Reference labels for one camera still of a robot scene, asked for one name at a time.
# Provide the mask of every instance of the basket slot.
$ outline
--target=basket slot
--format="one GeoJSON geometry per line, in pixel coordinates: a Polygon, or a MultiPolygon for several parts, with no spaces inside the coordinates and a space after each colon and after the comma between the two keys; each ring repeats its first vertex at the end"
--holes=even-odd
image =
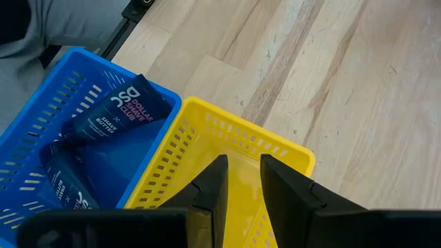
{"type": "Polygon", "coordinates": [[[38,205],[38,206],[35,206],[35,207],[30,207],[29,210],[36,210],[36,209],[40,209],[42,207],[44,207],[44,205],[38,205]]]}
{"type": "Polygon", "coordinates": [[[63,87],[68,89],[71,92],[75,92],[76,91],[76,89],[74,87],[72,87],[71,85],[68,85],[67,83],[64,83],[63,87]]]}
{"type": "Polygon", "coordinates": [[[96,85],[92,86],[97,92],[101,93],[102,89],[96,85]]]}
{"type": "Polygon", "coordinates": [[[47,211],[47,210],[51,210],[51,209],[42,209],[39,211],[35,211],[35,214],[40,214],[40,213],[43,213],[44,211],[47,211]]]}
{"type": "Polygon", "coordinates": [[[38,120],[41,121],[42,123],[46,123],[46,124],[50,123],[50,121],[48,119],[45,119],[43,117],[39,117],[38,120]]]}
{"type": "Polygon", "coordinates": [[[248,154],[268,153],[275,157],[287,154],[287,150],[282,149],[278,144],[267,142],[259,134],[250,133],[249,130],[242,130],[240,127],[222,120],[222,118],[217,117],[215,114],[206,113],[205,121],[208,122],[208,125],[205,126],[208,134],[218,136],[219,138],[223,137],[225,142],[245,149],[245,152],[248,154]]]}
{"type": "Polygon", "coordinates": [[[119,85],[122,85],[123,83],[125,83],[125,81],[124,81],[124,79],[123,78],[119,78],[118,77],[118,75],[114,75],[114,78],[118,81],[118,83],[119,83],[119,85]]]}
{"type": "Polygon", "coordinates": [[[274,237],[273,231],[268,230],[268,217],[265,211],[265,214],[261,216],[261,219],[257,216],[256,219],[257,225],[255,226],[255,230],[249,233],[248,240],[249,243],[258,244],[263,243],[266,247],[271,247],[272,245],[276,245],[276,239],[274,237]]]}
{"type": "Polygon", "coordinates": [[[50,108],[52,108],[54,110],[57,110],[57,111],[61,111],[62,110],[61,107],[59,107],[57,105],[53,105],[51,103],[48,104],[48,107],[50,107],[50,108]]]}
{"type": "Polygon", "coordinates": [[[93,101],[90,97],[88,97],[88,96],[84,96],[84,99],[86,100],[86,101],[88,101],[89,103],[91,103],[91,104],[93,104],[93,103],[95,103],[95,101],[93,101]]]}
{"type": "Polygon", "coordinates": [[[0,169],[0,174],[16,174],[17,171],[13,171],[11,169],[0,169]]]}
{"type": "Polygon", "coordinates": [[[17,150],[22,151],[22,152],[31,152],[31,151],[32,151],[32,148],[18,146],[18,147],[17,147],[17,150]]]}
{"type": "Polygon", "coordinates": [[[40,137],[40,134],[37,134],[36,132],[28,132],[28,135],[36,138],[40,137]]]}
{"type": "Polygon", "coordinates": [[[22,138],[21,141],[23,141],[24,143],[27,143],[27,144],[31,144],[31,145],[35,144],[35,141],[30,140],[29,138],[22,138]]]}
{"type": "Polygon", "coordinates": [[[76,86],[80,86],[80,83],[73,78],[68,78],[69,82],[73,83],[76,86]]]}
{"type": "Polygon", "coordinates": [[[88,108],[90,107],[88,104],[86,104],[86,103],[84,103],[84,102],[80,102],[80,105],[81,105],[82,107],[85,107],[86,109],[88,109],[88,108]]]}
{"type": "Polygon", "coordinates": [[[47,116],[50,116],[50,117],[55,117],[56,116],[56,114],[54,114],[53,112],[49,112],[47,110],[43,110],[43,114],[45,114],[47,116]]]}
{"type": "Polygon", "coordinates": [[[56,101],[57,103],[60,103],[60,104],[66,105],[66,102],[65,102],[64,100],[58,98],[58,97],[54,97],[53,99],[54,99],[54,101],[56,101]]]}
{"type": "Polygon", "coordinates": [[[5,215],[1,215],[0,214],[0,220],[3,220],[4,218],[9,218],[9,217],[13,217],[13,216],[16,216],[17,215],[17,213],[10,213],[10,214],[5,214],[5,215]]]}
{"type": "Polygon", "coordinates": [[[107,76],[107,78],[112,79],[115,83],[118,83],[119,85],[122,85],[124,80],[120,80],[117,75],[113,75],[111,72],[103,71],[104,74],[107,76]]]}
{"type": "Polygon", "coordinates": [[[106,83],[109,85],[110,89],[115,90],[116,86],[113,82],[110,82],[110,80],[107,80],[106,83]]]}
{"type": "Polygon", "coordinates": [[[81,81],[84,80],[84,76],[82,76],[81,74],[79,74],[78,72],[73,72],[73,74],[79,78],[81,81]]]}
{"type": "Polygon", "coordinates": [[[42,131],[46,129],[46,127],[41,126],[41,125],[37,125],[37,124],[32,125],[32,127],[33,127],[33,128],[36,128],[36,129],[38,129],[38,130],[42,130],[42,131]]]}
{"type": "Polygon", "coordinates": [[[31,203],[25,203],[25,204],[23,204],[23,207],[27,207],[27,206],[30,206],[30,205],[35,205],[37,203],[38,203],[37,201],[31,202],[31,203]]]}
{"type": "Polygon", "coordinates": [[[5,165],[9,165],[9,166],[17,166],[17,167],[22,166],[21,163],[13,162],[13,161],[6,161],[6,162],[5,162],[5,165]]]}
{"type": "Polygon", "coordinates": [[[14,222],[16,222],[16,221],[23,220],[24,218],[25,218],[25,217],[22,216],[22,217],[14,218],[14,219],[12,219],[12,220],[7,220],[7,221],[4,222],[4,224],[5,224],[5,225],[8,225],[8,224],[10,224],[10,223],[14,223],[14,222]]]}
{"type": "Polygon", "coordinates": [[[68,93],[66,93],[66,92],[64,92],[64,91],[62,91],[62,90],[58,91],[58,94],[60,94],[61,96],[64,96],[64,97],[67,98],[67,99],[72,98],[71,95],[69,95],[68,93]]]}
{"type": "Polygon", "coordinates": [[[195,129],[189,126],[188,121],[184,120],[183,124],[177,127],[176,133],[172,135],[172,140],[168,143],[169,146],[152,172],[151,179],[146,182],[147,189],[143,190],[144,194],[156,193],[156,195],[139,196],[137,201],[142,207],[156,208],[162,203],[166,190],[172,184],[179,162],[186,153],[185,149],[195,134],[195,129]]]}
{"type": "Polygon", "coordinates": [[[33,184],[39,184],[39,180],[25,180],[25,183],[33,183],[33,184]]]}
{"type": "Polygon", "coordinates": [[[92,90],[89,90],[89,94],[90,94],[91,96],[93,96],[94,98],[98,98],[98,94],[95,93],[95,92],[93,92],[92,90]]]}
{"type": "Polygon", "coordinates": [[[40,174],[40,173],[35,173],[35,172],[31,172],[31,173],[29,173],[29,176],[44,177],[42,174],[40,174]]]}
{"type": "Polygon", "coordinates": [[[35,190],[35,187],[20,187],[20,190],[22,190],[22,191],[33,191],[33,190],[35,190]]]}
{"type": "Polygon", "coordinates": [[[11,157],[13,157],[13,158],[18,158],[18,159],[25,159],[25,158],[27,158],[28,156],[26,156],[26,155],[22,155],[22,154],[13,154],[13,155],[11,155],[11,157]]]}

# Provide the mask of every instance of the dark blue pouch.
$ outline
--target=dark blue pouch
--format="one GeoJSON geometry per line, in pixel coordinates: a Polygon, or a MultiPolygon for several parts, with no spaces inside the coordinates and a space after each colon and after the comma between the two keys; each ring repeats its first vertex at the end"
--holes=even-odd
{"type": "Polygon", "coordinates": [[[171,111],[170,104],[141,74],[64,123],[61,133],[67,142],[84,146],[167,118],[171,111]]]}
{"type": "Polygon", "coordinates": [[[98,209],[78,152],[58,141],[40,150],[46,176],[64,209],[98,209]]]}

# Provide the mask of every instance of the dsc logo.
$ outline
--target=dsc logo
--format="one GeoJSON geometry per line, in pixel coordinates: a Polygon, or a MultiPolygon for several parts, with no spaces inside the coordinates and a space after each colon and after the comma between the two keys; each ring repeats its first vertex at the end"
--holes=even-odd
{"type": "Polygon", "coordinates": [[[75,201],[74,209],[92,209],[86,199],[83,199],[83,194],[78,192],[78,199],[75,201]]]}
{"type": "Polygon", "coordinates": [[[132,100],[132,98],[136,98],[138,96],[140,96],[141,94],[139,94],[139,92],[135,89],[135,87],[130,86],[126,92],[122,91],[119,92],[118,96],[114,96],[112,97],[110,100],[111,101],[118,101],[118,107],[123,105],[123,101],[125,103],[128,103],[132,100]]]}

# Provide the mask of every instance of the blue plastic basket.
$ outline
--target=blue plastic basket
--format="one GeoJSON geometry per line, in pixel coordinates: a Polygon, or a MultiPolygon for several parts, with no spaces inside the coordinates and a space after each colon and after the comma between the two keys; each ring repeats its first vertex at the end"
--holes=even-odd
{"type": "MultiPolygon", "coordinates": [[[[39,162],[40,148],[60,138],[62,122],[134,76],[95,54],[72,48],[41,84],[0,138],[0,247],[14,247],[17,227],[28,216],[60,208],[39,162]]],[[[173,107],[166,120],[80,150],[91,179],[105,185],[94,188],[105,208],[124,206],[181,108],[177,94],[152,85],[173,107]]]]}

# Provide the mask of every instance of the gray fabric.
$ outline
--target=gray fabric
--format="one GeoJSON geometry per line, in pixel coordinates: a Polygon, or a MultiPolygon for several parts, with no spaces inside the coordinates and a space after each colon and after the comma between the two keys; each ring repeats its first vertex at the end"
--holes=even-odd
{"type": "Polygon", "coordinates": [[[44,78],[39,55],[47,45],[94,50],[111,35],[129,0],[29,0],[32,18],[24,39],[0,45],[0,134],[44,78]]]}

